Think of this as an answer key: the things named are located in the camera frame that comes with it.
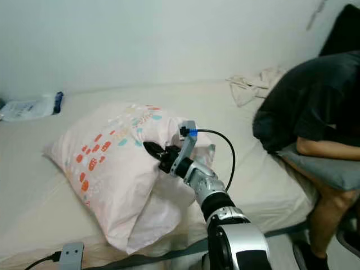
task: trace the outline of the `gray cushion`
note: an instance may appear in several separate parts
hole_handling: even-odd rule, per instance
[[[344,191],[360,188],[360,161],[304,156],[297,152],[295,143],[277,154],[334,188]]]

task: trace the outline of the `power strip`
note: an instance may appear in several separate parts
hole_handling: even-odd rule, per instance
[[[81,270],[84,243],[76,242],[64,245],[59,263],[59,270]]]

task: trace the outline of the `white cloth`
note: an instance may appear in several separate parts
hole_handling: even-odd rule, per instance
[[[284,73],[284,69],[272,67],[254,76],[235,75],[230,77],[228,81],[230,81],[231,95],[236,105],[241,107],[255,97],[266,98]]]

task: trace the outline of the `printed pattern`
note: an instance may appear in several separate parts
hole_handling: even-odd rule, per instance
[[[82,199],[88,207],[91,205],[89,199],[102,188],[102,181],[94,179],[92,173],[106,163],[109,151],[119,151],[118,147],[126,147],[129,143],[142,147],[140,135],[143,132],[143,125],[160,119],[162,119],[161,108],[152,105],[132,105],[115,120],[109,120],[108,125],[100,133],[95,134],[93,140],[88,141],[79,152],[74,153],[73,165],[70,160],[65,163],[66,176],[69,179],[78,179]]]

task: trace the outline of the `white pillowcase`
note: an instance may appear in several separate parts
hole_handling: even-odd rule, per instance
[[[184,118],[151,105],[112,103],[74,124],[44,153],[94,213],[108,242],[131,254],[171,232],[195,199],[161,172],[144,141],[178,145]],[[215,147],[199,133],[193,158],[211,166]]]

